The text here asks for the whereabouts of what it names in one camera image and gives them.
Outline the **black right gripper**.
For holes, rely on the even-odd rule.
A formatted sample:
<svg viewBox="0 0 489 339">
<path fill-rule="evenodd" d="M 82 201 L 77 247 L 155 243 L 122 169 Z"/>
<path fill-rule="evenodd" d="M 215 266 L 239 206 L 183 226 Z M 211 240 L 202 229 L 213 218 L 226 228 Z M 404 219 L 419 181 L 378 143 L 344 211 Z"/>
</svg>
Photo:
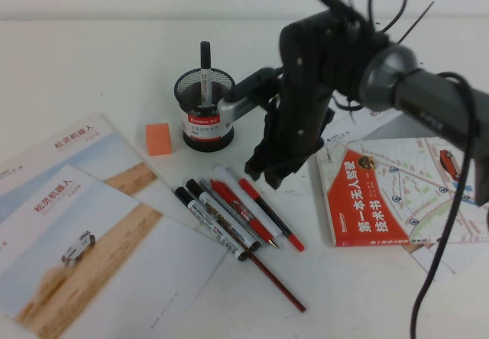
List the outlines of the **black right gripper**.
<svg viewBox="0 0 489 339">
<path fill-rule="evenodd" d="M 254 181 L 264 175 L 275 190 L 322 146 L 332 93 L 361 101 L 373 61 L 373 28 L 351 8 L 330 8 L 288 24 L 279 48 L 280 103 L 266 121 L 266 140 L 244 166 Z"/>
</svg>

